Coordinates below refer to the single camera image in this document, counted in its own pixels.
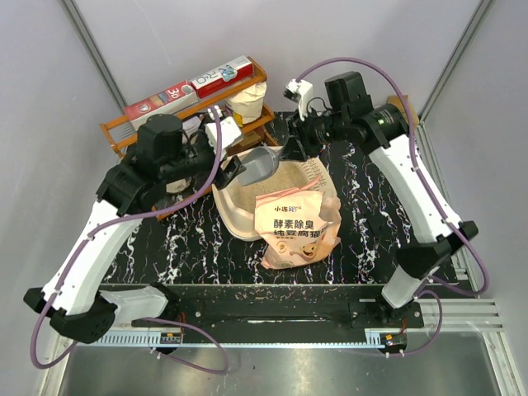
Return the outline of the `metal litter scoop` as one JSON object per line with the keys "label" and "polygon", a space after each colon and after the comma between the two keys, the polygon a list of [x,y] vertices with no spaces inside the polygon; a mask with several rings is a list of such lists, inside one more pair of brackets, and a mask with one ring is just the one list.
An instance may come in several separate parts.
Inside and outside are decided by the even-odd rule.
{"label": "metal litter scoop", "polygon": [[279,168],[282,149],[267,146],[253,148],[242,160],[245,168],[237,179],[241,186],[249,186],[272,177]]}

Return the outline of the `pink cat litter bag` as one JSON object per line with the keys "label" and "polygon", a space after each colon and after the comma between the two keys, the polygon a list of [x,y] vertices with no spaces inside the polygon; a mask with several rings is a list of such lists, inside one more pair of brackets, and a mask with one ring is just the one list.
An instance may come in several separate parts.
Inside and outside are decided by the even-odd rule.
{"label": "pink cat litter bag", "polygon": [[322,180],[257,197],[256,232],[267,243],[261,264],[284,270],[320,262],[341,242],[341,201],[316,189]]}

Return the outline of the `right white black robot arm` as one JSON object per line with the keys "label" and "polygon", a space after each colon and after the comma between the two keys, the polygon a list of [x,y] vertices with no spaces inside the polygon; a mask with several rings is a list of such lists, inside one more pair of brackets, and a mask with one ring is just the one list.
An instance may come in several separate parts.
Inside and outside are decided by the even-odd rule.
{"label": "right white black robot arm", "polygon": [[374,107],[358,72],[337,75],[325,82],[330,103],[322,113],[309,109],[313,85],[291,80],[286,98],[296,112],[288,120],[290,137],[284,160],[306,161],[324,146],[348,142],[358,148],[382,172],[408,219],[416,242],[396,252],[398,266],[381,291],[375,306],[379,323],[392,327],[405,314],[404,306],[416,295],[423,281],[457,253],[479,230],[475,222],[463,221],[446,202],[422,160],[410,148],[408,123],[392,104]]}

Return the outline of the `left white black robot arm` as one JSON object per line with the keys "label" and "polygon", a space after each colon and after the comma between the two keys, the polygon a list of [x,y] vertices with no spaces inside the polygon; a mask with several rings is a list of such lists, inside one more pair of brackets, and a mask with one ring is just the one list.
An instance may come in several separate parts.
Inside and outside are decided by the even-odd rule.
{"label": "left white black robot arm", "polygon": [[103,276],[125,240],[167,192],[167,185],[206,175],[202,186],[227,186],[242,170],[238,158],[223,165],[225,151],[242,138],[234,119],[202,125],[186,134],[174,115],[153,115],[139,127],[137,142],[112,167],[75,247],[45,286],[29,289],[25,303],[61,336],[91,344],[118,324],[176,322],[178,298],[164,285],[101,291]]}

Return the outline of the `beige plastic litter box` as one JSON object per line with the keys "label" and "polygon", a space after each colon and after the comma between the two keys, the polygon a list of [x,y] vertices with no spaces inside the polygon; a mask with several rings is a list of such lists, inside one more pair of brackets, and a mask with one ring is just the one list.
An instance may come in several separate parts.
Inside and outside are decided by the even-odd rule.
{"label": "beige plastic litter box", "polygon": [[235,178],[222,190],[213,187],[212,192],[226,229],[235,238],[251,242],[260,238],[254,227],[256,198],[274,191],[305,186],[314,178],[319,179],[314,190],[321,191],[325,198],[337,195],[328,170],[319,158],[306,162],[281,162],[276,173],[264,181],[242,186]]}

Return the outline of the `red white box left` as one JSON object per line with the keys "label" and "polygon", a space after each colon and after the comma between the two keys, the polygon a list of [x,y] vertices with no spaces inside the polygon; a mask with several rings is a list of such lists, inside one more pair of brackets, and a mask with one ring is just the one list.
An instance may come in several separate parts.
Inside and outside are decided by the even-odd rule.
{"label": "red white box left", "polygon": [[187,80],[165,88],[125,108],[125,115],[135,130],[150,116],[157,114],[173,115],[198,102],[195,88]]}

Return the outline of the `red white box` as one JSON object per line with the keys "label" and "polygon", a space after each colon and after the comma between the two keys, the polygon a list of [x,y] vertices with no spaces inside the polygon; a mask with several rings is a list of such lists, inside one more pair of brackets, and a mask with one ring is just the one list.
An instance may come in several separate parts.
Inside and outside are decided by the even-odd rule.
{"label": "red white box", "polygon": [[193,78],[190,84],[197,96],[204,99],[245,78],[250,78],[253,71],[252,61],[246,56],[240,56]]}
{"label": "red white box", "polygon": [[157,114],[173,115],[198,102],[195,88],[187,80],[165,88],[125,108],[125,115],[135,130],[150,116]]}

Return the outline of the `red white box right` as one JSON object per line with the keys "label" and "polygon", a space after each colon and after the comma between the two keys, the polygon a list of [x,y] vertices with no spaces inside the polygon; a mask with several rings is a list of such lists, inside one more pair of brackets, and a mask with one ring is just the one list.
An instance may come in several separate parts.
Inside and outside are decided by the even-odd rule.
{"label": "red white box right", "polygon": [[253,71],[252,61],[246,56],[240,56],[193,78],[190,84],[197,96],[204,99],[245,78],[250,78]]}

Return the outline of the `brown cardboard box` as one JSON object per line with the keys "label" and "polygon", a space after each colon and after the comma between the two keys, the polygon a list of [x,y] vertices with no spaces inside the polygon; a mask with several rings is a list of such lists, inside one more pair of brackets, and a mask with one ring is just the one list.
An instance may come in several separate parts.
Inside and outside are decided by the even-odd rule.
{"label": "brown cardboard box", "polygon": [[[419,118],[418,118],[417,112],[416,112],[413,104],[410,102],[410,100],[408,98],[408,95],[404,95],[403,98],[407,102],[407,106],[408,106],[408,109],[410,111],[410,115],[411,115],[411,118],[412,118],[413,125],[414,125],[415,128],[417,128],[419,126]],[[405,121],[407,123],[409,122],[408,113],[405,111],[405,107],[403,105],[403,102],[400,100],[400,98],[397,95],[392,95],[392,96],[387,97],[386,103],[396,106],[398,108],[399,112],[402,114],[402,116],[405,119]]]}

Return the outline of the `orange wooden shelf rack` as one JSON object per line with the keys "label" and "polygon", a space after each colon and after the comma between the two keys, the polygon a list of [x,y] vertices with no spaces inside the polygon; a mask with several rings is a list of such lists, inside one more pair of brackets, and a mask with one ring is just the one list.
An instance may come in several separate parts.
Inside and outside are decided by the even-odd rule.
{"label": "orange wooden shelf rack", "polygon": [[[264,83],[267,80],[265,69],[251,56],[248,59],[253,64],[253,75],[250,78],[236,82],[235,84],[226,87],[213,95],[204,99],[200,99],[193,106],[189,106],[175,114],[181,120],[190,119],[193,116],[201,115],[205,109],[220,105],[226,98],[231,97],[243,89],[251,87],[257,83]],[[259,144],[266,144],[269,146],[278,146],[276,139],[267,131],[266,124],[275,119],[273,110],[266,104],[263,104],[261,116],[248,123],[241,128],[243,139],[241,142],[235,144],[228,149],[227,153],[230,155],[241,153],[247,149],[254,148]],[[127,148],[136,143],[136,131],[126,115],[122,115],[114,120],[99,124],[100,129],[112,151],[118,156],[119,161],[125,156]]]}

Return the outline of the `white paper bag lower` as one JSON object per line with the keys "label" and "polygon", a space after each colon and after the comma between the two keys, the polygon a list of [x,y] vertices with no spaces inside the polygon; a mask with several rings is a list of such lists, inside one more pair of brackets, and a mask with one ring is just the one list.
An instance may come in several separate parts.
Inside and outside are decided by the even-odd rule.
{"label": "white paper bag lower", "polygon": [[166,192],[172,195],[180,194],[191,185],[191,181],[192,179],[188,177],[178,181],[170,182],[166,185]]}

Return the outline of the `white paper bag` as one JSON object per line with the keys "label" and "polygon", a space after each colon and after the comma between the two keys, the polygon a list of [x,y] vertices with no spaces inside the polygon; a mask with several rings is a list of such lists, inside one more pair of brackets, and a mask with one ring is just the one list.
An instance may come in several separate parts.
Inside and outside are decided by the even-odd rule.
{"label": "white paper bag", "polygon": [[239,127],[250,124],[261,116],[266,90],[266,82],[259,82],[225,99],[226,106]]}
{"label": "white paper bag", "polygon": [[166,185],[166,192],[172,195],[180,194],[191,185],[191,181],[192,179],[188,177],[178,181],[170,182]]}

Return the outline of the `white paper bag upper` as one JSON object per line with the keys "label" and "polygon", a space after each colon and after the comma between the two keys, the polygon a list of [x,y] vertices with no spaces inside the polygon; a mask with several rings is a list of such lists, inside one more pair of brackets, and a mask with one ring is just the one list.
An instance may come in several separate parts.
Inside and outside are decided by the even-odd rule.
{"label": "white paper bag upper", "polygon": [[266,90],[266,82],[259,82],[225,99],[226,106],[239,127],[250,124],[261,116]]}

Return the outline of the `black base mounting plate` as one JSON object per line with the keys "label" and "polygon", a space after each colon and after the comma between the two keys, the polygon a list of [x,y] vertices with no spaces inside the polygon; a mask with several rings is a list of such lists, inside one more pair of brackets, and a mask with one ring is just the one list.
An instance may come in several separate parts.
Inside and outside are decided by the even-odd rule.
{"label": "black base mounting plate", "polygon": [[367,329],[424,327],[417,303],[389,310],[376,285],[170,285],[177,318],[228,344],[365,342]]}

